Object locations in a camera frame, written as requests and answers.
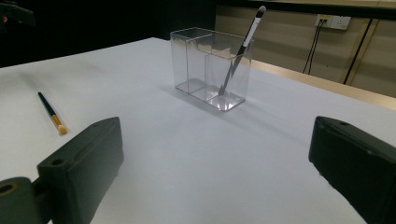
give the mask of table surface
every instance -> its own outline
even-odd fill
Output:
[[[68,134],[57,133],[39,91]],[[0,105],[1,180],[35,180],[53,151],[120,117],[125,162],[95,224],[364,223],[308,160],[315,117],[396,146],[396,110],[257,66],[247,100],[218,111],[174,88],[170,42],[156,38],[2,68]]]

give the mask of beige wall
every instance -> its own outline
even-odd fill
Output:
[[[216,30],[245,35],[255,14],[254,8],[218,6]],[[268,10],[253,36],[253,59],[303,72],[316,31],[316,18],[317,14]],[[323,28],[310,75],[335,82],[344,80],[364,24],[364,19],[352,18],[346,31]],[[396,97],[395,25],[396,21],[378,23],[356,68],[352,86]]]

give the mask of transparent pen holder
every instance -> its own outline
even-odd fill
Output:
[[[253,40],[201,28],[171,33],[175,87],[219,110],[245,102]]]

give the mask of power cord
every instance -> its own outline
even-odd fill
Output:
[[[308,58],[306,59],[306,63],[305,63],[305,67],[303,70],[303,73],[305,72],[306,66],[308,65],[309,62],[309,70],[308,70],[308,75],[311,73],[311,67],[312,67],[312,60],[314,58],[314,53],[315,50],[317,48],[317,43],[318,43],[318,38],[319,38],[319,34],[320,34],[320,30],[323,26],[323,24],[326,22],[327,20],[319,20],[318,26],[317,26],[317,30],[315,31],[315,36],[314,36],[314,40],[312,42],[312,46],[311,46],[311,50],[309,50],[309,54],[308,54]]]

